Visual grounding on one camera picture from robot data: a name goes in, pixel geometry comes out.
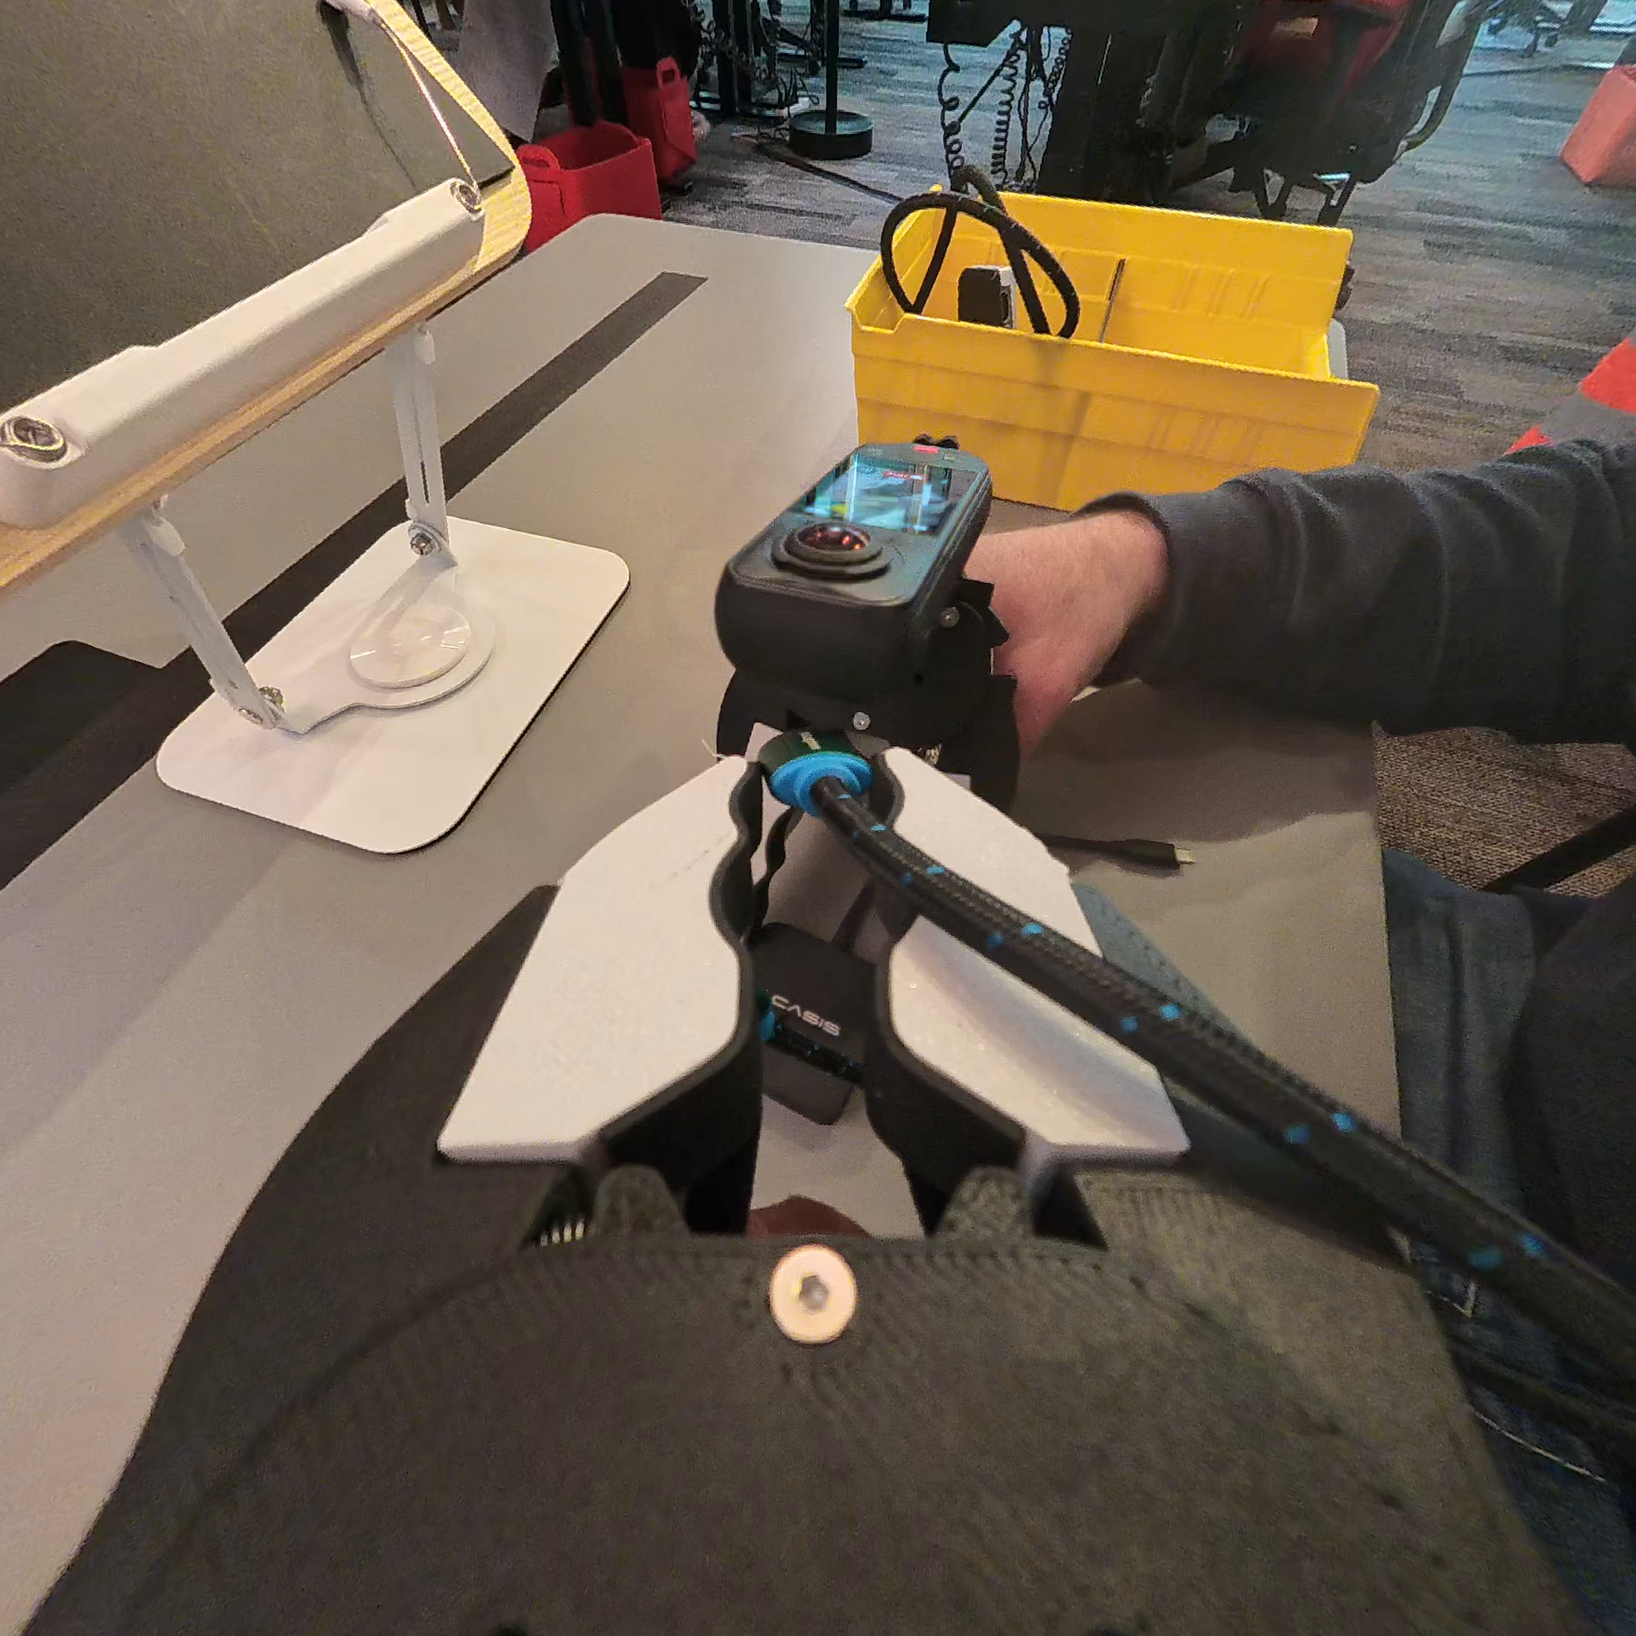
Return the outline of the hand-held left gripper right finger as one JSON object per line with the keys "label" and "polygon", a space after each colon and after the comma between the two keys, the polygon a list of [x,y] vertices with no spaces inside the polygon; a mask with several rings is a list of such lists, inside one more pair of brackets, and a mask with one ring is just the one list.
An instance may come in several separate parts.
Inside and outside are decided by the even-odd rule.
{"label": "hand-held left gripper right finger", "polygon": [[[1064,863],[1025,829],[904,746],[882,754],[893,832],[951,873],[1100,954]],[[914,1079],[970,1095],[1018,1135],[1039,1194],[1064,1165],[1175,1165],[1190,1140],[1156,1071],[948,932],[915,917],[882,955],[885,1041]]]}

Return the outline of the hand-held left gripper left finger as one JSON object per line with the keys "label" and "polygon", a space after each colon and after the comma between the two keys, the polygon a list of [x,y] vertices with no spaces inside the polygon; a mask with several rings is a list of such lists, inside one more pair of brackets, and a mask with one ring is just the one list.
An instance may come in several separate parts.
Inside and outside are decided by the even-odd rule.
{"label": "hand-held left gripper left finger", "polygon": [[690,1095],[726,1095],[734,1151],[754,1124],[760,1026],[741,947],[762,778],[724,756],[572,863],[440,1134],[453,1161],[610,1157]]}

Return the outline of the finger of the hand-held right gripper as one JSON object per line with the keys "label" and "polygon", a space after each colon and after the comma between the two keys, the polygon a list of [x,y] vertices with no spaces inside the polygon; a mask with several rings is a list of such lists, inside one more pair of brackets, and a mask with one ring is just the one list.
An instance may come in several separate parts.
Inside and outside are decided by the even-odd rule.
{"label": "finger of the hand-held right gripper", "polygon": [[882,922],[866,871],[814,818],[790,829],[768,888],[768,922],[792,924],[842,951],[880,951]]}

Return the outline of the black and silver usb hub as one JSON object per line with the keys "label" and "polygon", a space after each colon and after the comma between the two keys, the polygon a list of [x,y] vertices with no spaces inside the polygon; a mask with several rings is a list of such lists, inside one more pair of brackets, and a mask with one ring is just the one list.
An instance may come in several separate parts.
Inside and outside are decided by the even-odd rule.
{"label": "black and silver usb hub", "polygon": [[999,1116],[976,1116],[970,1095],[948,1084],[938,1090],[914,1079],[906,1052],[886,1045],[882,955],[915,917],[882,885],[876,885],[876,909],[882,912],[882,947],[873,955],[842,951],[781,922],[767,922],[751,939],[767,1043],[792,1059],[792,1069],[772,1071],[772,1097],[816,1123],[831,1123],[841,1090],[858,1090],[870,1127],[910,1168],[962,1172],[995,1165],[1016,1171],[1018,1135],[1004,1137]]}

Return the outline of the yellow divided storage bin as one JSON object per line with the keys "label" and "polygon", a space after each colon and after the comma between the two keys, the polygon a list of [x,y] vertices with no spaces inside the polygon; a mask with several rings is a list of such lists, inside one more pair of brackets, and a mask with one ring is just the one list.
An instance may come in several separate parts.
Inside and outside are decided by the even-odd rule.
{"label": "yellow divided storage bin", "polygon": [[1025,311],[1011,333],[954,320],[960,270],[1004,263],[996,236],[962,217],[919,312],[880,261],[848,297],[858,442],[952,437],[999,499],[1052,509],[1358,459],[1378,391],[1342,379],[1329,348],[1348,231],[1039,194],[1004,205],[1073,283],[1073,337],[1032,333]]}

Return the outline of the person's right forearm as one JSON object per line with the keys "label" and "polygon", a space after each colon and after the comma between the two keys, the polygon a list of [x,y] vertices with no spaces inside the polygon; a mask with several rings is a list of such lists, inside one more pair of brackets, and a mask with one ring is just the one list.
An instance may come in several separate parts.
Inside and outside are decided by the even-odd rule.
{"label": "person's right forearm", "polygon": [[1628,442],[1470,470],[1266,470],[1134,507],[1163,536],[1167,586],[1097,686],[1632,746]]}

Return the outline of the person's right hand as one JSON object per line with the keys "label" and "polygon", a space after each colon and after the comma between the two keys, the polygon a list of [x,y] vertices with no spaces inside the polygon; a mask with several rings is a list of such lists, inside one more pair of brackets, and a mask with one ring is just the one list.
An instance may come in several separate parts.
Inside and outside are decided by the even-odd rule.
{"label": "person's right hand", "polygon": [[967,572],[993,586],[993,614],[1008,638],[995,671],[1015,686],[1023,759],[1162,602],[1167,570],[1162,530],[1129,507],[985,533],[976,543]]}

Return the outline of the white wooden laptop stand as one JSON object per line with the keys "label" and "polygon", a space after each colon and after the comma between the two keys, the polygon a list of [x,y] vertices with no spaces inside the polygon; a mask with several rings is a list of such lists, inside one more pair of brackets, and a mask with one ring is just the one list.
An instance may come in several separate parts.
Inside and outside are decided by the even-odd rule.
{"label": "white wooden laptop stand", "polygon": [[3,586],[115,540],[209,677],[158,779],[373,855],[630,585],[453,517],[429,318],[523,239],[394,5],[3,5]]}

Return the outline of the person's blue jeans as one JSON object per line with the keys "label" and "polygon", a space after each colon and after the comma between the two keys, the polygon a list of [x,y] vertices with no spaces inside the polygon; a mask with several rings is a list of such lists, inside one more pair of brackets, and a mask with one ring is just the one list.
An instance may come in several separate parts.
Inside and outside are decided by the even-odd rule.
{"label": "person's blue jeans", "polygon": [[[1401,852],[1380,867],[1401,1131],[1570,1245],[1527,1213],[1510,1134],[1516,1030],[1536,970],[1523,896],[1546,892],[1464,890]],[[1632,1457],[1598,1451],[1474,1382],[1469,1394],[1513,1503],[1583,1617],[1597,1631],[1634,1631]]]}

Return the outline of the red plastic bin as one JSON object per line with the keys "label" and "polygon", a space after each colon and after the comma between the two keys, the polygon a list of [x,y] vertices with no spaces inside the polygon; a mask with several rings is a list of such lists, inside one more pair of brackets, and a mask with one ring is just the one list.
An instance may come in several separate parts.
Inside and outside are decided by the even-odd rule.
{"label": "red plastic bin", "polygon": [[653,69],[622,66],[626,126],[649,144],[660,191],[684,191],[696,167],[697,137],[686,74],[671,57]]}
{"label": "red plastic bin", "polygon": [[515,149],[528,189],[523,252],[591,215],[660,219],[660,194],[649,140],[622,124],[571,126]]}

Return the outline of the black mesh office chair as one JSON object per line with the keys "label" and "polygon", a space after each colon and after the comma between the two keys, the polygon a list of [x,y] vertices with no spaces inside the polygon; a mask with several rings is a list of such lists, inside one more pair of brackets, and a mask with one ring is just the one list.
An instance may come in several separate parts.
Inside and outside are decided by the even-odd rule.
{"label": "black mesh office chair", "polygon": [[1501,873],[1481,890],[1509,894],[1515,890],[1554,890],[1585,871],[1600,867],[1634,849],[1634,807],[1546,849],[1530,861]]}

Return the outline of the white hanging paper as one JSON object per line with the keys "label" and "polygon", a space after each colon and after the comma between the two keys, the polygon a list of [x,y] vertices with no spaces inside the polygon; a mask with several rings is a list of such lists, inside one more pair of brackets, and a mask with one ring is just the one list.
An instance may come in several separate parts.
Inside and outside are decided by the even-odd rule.
{"label": "white hanging paper", "polygon": [[454,71],[515,144],[533,139],[558,62],[550,2],[462,2]]}

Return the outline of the orange traffic cone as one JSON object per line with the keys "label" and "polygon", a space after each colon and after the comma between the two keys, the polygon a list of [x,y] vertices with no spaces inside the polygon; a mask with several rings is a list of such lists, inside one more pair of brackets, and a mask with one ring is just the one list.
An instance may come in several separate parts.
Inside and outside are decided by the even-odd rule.
{"label": "orange traffic cone", "polygon": [[1634,442],[1634,337],[1623,339],[1609,350],[1578,383],[1575,394],[1521,434],[1509,453],[1568,442],[1598,446]]}

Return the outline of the salmon plastic bin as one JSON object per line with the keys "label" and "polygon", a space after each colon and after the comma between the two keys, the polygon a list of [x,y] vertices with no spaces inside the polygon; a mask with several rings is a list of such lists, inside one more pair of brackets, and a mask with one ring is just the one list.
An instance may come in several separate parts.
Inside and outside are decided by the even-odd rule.
{"label": "salmon plastic bin", "polygon": [[1600,77],[1558,158],[1588,189],[1634,191],[1634,65]]}

